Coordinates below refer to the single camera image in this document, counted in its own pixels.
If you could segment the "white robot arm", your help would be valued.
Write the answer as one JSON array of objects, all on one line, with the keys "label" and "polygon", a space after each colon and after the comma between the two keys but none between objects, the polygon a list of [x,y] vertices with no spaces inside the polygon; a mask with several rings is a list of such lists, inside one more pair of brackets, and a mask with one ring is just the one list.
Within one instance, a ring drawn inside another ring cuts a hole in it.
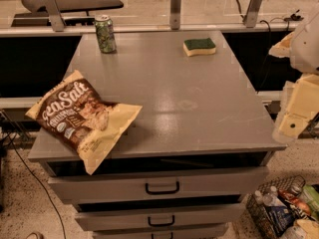
[{"label": "white robot arm", "polygon": [[269,54],[288,58],[290,66],[302,73],[295,83],[285,83],[272,133],[275,140],[287,143],[297,139],[319,114],[319,6]]}]

